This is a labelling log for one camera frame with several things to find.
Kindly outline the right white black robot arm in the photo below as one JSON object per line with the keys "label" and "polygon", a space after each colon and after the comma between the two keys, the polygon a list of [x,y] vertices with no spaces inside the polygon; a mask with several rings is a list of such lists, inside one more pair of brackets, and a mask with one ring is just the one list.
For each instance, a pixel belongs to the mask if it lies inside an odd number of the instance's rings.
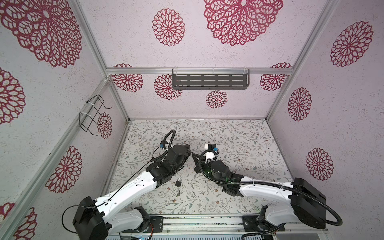
{"label": "right white black robot arm", "polygon": [[326,198],[303,179],[292,183],[257,181],[231,172],[218,154],[212,150],[193,154],[197,173],[217,183],[223,192],[232,197],[258,197],[279,203],[263,206],[254,222],[255,231],[262,233],[279,229],[287,223],[303,223],[315,229],[326,227]]}

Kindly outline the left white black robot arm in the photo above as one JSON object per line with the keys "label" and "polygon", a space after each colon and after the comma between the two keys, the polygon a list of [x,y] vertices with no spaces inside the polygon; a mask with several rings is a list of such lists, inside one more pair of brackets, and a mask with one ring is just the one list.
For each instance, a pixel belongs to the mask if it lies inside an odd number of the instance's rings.
{"label": "left white black robot arm", "polygon": [[73,219],[75,233],[81,240],[104,240],[109,234],[125,230],[142,232],[149,226],[150,217],[142,207],[122,213],[127,205],[169,182],[180,171],[192,151],[189,145],[174,145],[136,178],[118,190],[92,199],[85,197],[76,206]]}

